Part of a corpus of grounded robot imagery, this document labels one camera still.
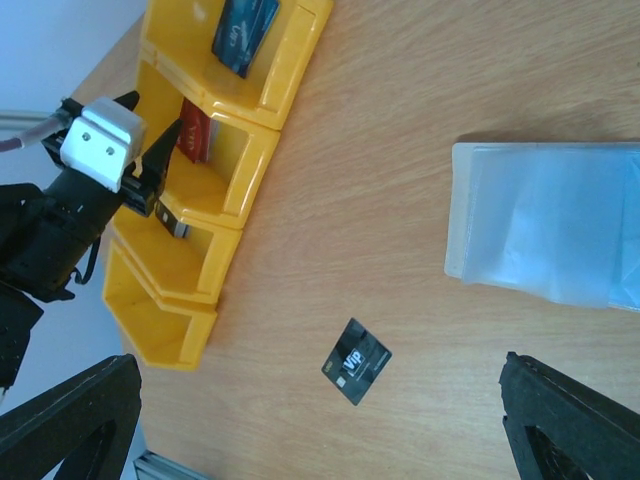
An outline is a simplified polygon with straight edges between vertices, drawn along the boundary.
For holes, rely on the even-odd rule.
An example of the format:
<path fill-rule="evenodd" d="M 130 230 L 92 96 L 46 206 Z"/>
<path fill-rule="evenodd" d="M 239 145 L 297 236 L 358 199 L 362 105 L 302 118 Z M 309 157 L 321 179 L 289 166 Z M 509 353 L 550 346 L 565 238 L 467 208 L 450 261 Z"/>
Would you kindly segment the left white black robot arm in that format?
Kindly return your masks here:
<path fill-rule="evenodd" d="M 83 105 L 62 100 L 52 113 L 4 112 L 13 129 L 4 153 L 40 144 L 59 169 L 45 189 L 1 188 L 1 390 L 15 383 L 42 303 L 68 301 L 68 283 L 92 277 L 102 235 L 121 207 L 150 216 L 164 191 L 183 122 L 174 120 L 149 148 L 137 91 Z"/>

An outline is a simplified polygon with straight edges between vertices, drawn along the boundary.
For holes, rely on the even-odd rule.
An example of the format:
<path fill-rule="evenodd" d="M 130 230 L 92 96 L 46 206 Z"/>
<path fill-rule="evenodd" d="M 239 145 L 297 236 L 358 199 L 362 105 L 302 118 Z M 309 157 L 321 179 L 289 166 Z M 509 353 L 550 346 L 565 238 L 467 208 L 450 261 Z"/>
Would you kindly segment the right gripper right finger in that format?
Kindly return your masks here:
<path fill-rule="evenodd" d="M 522 479 L 637 479 L 639 414 L 539 360 L 510 352 L 499 384 Z"/>

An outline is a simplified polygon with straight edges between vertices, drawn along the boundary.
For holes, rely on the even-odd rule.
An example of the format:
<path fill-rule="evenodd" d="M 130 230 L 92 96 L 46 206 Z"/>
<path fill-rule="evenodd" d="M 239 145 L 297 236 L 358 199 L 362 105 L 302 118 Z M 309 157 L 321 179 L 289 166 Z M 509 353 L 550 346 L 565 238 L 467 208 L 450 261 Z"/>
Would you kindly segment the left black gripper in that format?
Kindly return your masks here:
<path fill-rule="evenodd" d="M 134 112 L 140 94 L 132 90 L 114 101 Z M 165 187 L 173 150 L 182 131 L 182 120 L 176 119 L 143 154 L 142 164 L 132 162 L 121 178 L 119 194 L 123 204 L 133 212 L 149 217 L 155 210 Z"/>

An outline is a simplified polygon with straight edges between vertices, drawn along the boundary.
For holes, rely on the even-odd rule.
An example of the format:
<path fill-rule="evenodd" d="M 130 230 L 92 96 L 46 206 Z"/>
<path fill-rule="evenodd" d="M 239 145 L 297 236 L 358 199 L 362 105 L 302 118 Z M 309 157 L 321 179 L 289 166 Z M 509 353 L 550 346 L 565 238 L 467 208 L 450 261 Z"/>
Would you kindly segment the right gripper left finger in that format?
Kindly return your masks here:
<path fill-rule="evenodd" d="M 141 374 L 114 355 L 1 416 L 1 477 L 118 479 L 141 412 Z"/>

